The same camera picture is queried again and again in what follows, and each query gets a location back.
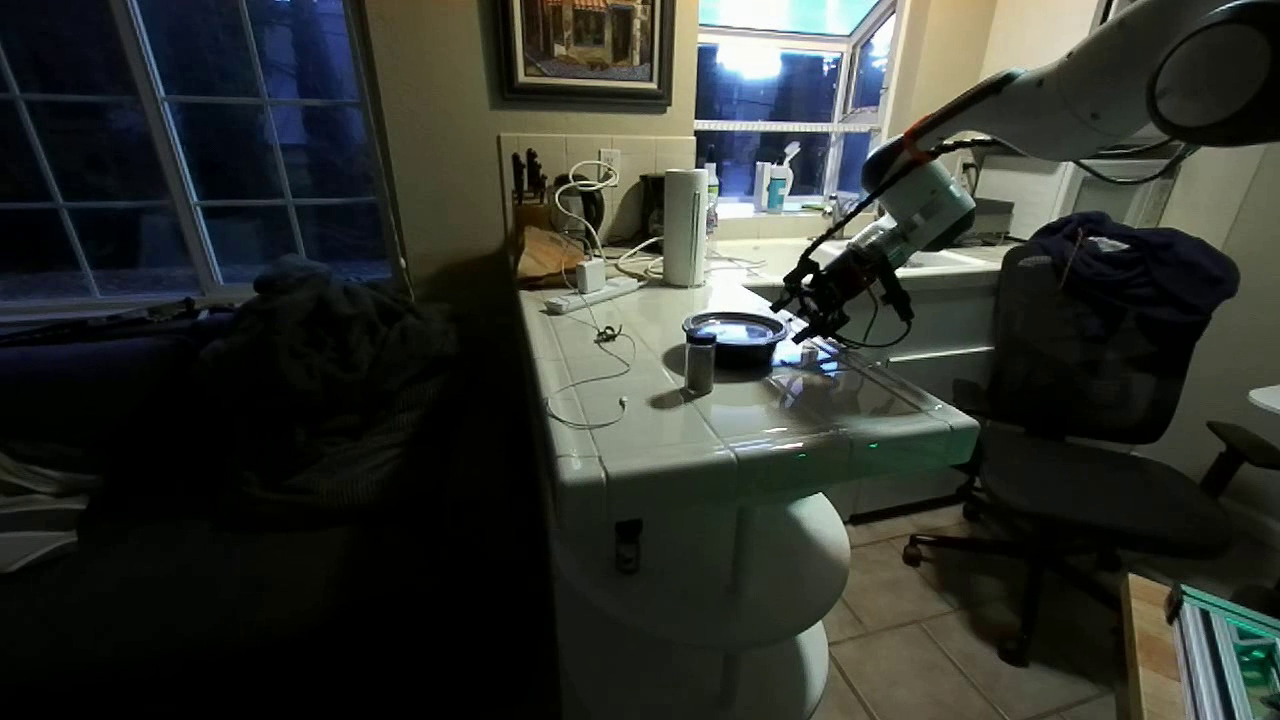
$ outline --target power strip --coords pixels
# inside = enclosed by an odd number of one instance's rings
[[[632,278],[632,274],[616,274],[602,291],[547,300],[547,310],[566,316],[566,310],[594,306],[594,302],[606,302],[606,300],[616,300],[616,297],[632,297],[638,287],[646,287],[646,283]]]

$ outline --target window frame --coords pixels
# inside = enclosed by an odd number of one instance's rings
[[[791,134],[830,134],[830,154],[824,154],[824,193],[822,195],[791,195],[791,199],[830,199],[830,195],[846,195],[840,193],[840,163],[846,163],[846,134],[852,132],[869,132],[873,149],[885,134],[885,120],[888,120],[888,96],[895,86],[895,52],[901,52],[901,24],[892,35],[892,52],[888,52],[888,72],[885,72],[885,91],[882,91],[882,108],[852,108],[857,105],[857,69],[861,69],[861,44],[869,44],[888,20],[901,20],[901,5],[895,0],[882,0],[869,9],[869,17],[848,33],[848,35],[831,35],[831,33],[771,33],[771,29],[736,29],[736,24],[702,24],[698,33],[698,48],[704,44],[726,44],[726,38],[770,38],[781,48],[801,48],[801,52],[837,52],[840,54],[840,81],[837,81],[837,100],[831,100],[831,120],[691,120],[691,132],[791,132]]]
[[[246,24],[246,33],[258,33],[251,17],[247,17],[247,0],[231,0],[235,17]],[[295,195],[294,181],[288,181],[288,145],[271,139],[264,153],[271,154],[271,170],[281,176],[281,195],[235,195],[235,199],[218,199],[206,195],[198,189],[198,176],[190,169],[190,149],[181,139],[181,124],[178,124],[178,105],[193,100],[186,91],[170,91],[163,76],[159,76],[159,54],[153,48],[147,35],[147,20],[140,0],[107,0],[107,17],[114,17],[114,33],[122,35],[122,52],[123,52],[123,69],[133,86],[128,91],[34,91],[17,81],[17,69],[10,59],[10,52],[0,48],[0,100],[14,105],[17,113],[17,126],[26,134],[26,145],[34,149],[38,170],[49,189],[46,199],[0,199],[3,211],[57,211],[57,223],[67,238],[67,255],[76,265],[67,265],[67,274],[80,274],[86,291],[76,297],[0,297],[0,323],[28,323],[28,319],[67,319],[67,316],[107,316],[107,310],[133,310],[133,306],[159,306],[171,300],[201,300],[201,302],[246,302],[251,297],[251,283],[246,278],[227,278],[224,265],[218,260],[218,238],[208,226],[208,211],[218,206],[281,206],[288,217],[288,242],[294,251],[310,255],[304,248],[304,211],[313,206],[369,206],[381,218],[381,248],[385,248],[385,274],[391,283],[404,283],[404,242],[402,242],[402,223],[395,223],[395,206],[391,206],[391,183],[387,183],[387,163],[385,163],[385,132],[381,132],[381,114],[375,114],[375,96],[374,96],[374,69],[369,69],[369,29],[365,29],[365,11],[353,0],[339,0],[343,11],[343,33],[348,33],[348,52],[353,52],[353,76],[355,76],[355,96],[339,96],[339,100],[310,100],[310,96],[294,96],[294,100],[271,100],[267,91],[267,76],[264,76],[264,59],[259,48],[247,44],[247,59],[251,59],[251,96],[198,96],[198,100],[221,100],[221,105],[247,105],[259,113],[277,113],[277,108],[348,108],[360,113],[365,124],[365,153],[369,153],[369,193],[360,195]],[[123,199],[67,199],[67,193],[60,189],[57,163],[46,149],[46,132],[34,114],[34,105],[107,105],[107,100],[123,100],[138,105],[147,126],[147,145],[159,159],[159,181],[163,193],[158,199],[140,199],[140,195],[123,195]],[[122,206],[147,206],[158,202],[159,211],[170,211],[178,218],[178,242],[190,251],[190,269],[193,269],[193,287],[190,291],[106,291],[101,283],[101,269],[90,255],[90,238],[76,226],[72,211],[122,211]]]

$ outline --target light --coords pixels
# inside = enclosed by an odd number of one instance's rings
[[[718,64],[739,81],[765,84],[785,72],[785,52],[776,44],[722,38]]]

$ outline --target outlet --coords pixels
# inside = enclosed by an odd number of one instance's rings
[[[621,183],[623,176],[623,153],[621,149],[596,149],[596,181],[602,183]]]

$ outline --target window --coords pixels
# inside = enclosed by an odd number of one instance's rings
[[[791,159],[791,195],[861,195],[882,145],[895,9],[888,0],[704,0],[698,154],[722,199],[755,199],[755,163]]]
[[[391,274],[343,0],[3,0],[0,310]]]

